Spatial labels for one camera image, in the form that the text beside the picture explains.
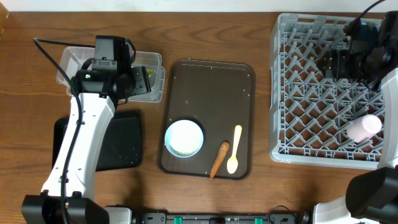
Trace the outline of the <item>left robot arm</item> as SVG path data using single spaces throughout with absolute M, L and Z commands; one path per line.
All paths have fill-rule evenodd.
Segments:
M 108 125 L 119 101 L 151 91 L 145 67 L 134 66 L 136 48 L 131 40 L 97 35 L 89 58 L 73 77 L 42 47 L 67 82 L 71 110 L 67 130 L 52 171 L 40 194 L 26 195 L 22 215 L 27 223 L 139 223 L 133 209 L 102 207 L 94 201 L 95 172 Z

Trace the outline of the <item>pink white cup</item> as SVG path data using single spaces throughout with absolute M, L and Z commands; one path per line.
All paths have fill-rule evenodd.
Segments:
M 382 128 L 381 120 L 372 114 L 364 115 L 352 121 L 346 132 L 354 142 L 363 142 L 372 138 Z

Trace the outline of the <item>green orange snack wrapper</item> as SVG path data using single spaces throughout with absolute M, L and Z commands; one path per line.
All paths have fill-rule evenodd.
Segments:
M 131 65 L 131 76 L 135 79 L 142 77 L 143 75 L 147 75 L 150 77 L 154 73 L 153 69 L 147 68 L 146 66 L 135 66 Z

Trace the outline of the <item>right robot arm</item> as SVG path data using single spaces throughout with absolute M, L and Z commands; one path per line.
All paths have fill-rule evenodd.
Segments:
M 397 11 L 380 27 L 357 17 L 344 27 L 347 50 L 329 50 L 318 59 L 325 78 L 375 82 L 384 100 L 384 142 L 377 169 L 354 177 L 345 196 L 314 206 L 312 223 L 397 223 Z

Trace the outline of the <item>dark blue plate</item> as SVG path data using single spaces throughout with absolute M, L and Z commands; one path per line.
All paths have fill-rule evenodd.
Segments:
M 367 24 L 355 24 L 351 28 L 351 39 L 355 41 L 363 42 L 376 42 L 378 39 L 378 30 L 375 26 L 369 26 Z

